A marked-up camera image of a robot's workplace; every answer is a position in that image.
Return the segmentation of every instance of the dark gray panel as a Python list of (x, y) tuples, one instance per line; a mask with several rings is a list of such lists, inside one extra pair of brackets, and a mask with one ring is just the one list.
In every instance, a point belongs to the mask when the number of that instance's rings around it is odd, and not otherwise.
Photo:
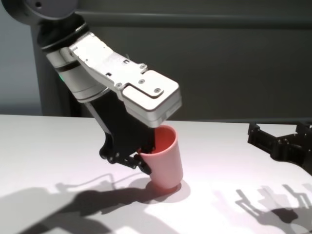
[(312, 31), (93, 27), (180, 83), (175, 119), (312, 117)]

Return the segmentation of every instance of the table surface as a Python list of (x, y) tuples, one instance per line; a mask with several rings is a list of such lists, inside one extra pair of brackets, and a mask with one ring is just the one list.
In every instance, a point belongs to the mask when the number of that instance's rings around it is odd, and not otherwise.
[[(312, 177), (247, 143), (247, 124), (168, 121), (184, 179), (153, 192), (138, 169), (98, 155), (91, 118), (0, 116), (0, 230), (4, 234), (304, 234)], [(281, 136), (294, 126), (262, 125)]]

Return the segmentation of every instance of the pink cup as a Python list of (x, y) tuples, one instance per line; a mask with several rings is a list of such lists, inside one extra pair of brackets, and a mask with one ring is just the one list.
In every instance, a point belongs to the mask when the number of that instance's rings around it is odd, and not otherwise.
[(140, 153), (152, 170), (152, 182), (162, 189), (172, 189), (180, 184), (183, 169), (177, 132), (174, 128), (161, 125), (155, 129), (155, 150), (151, 154)]

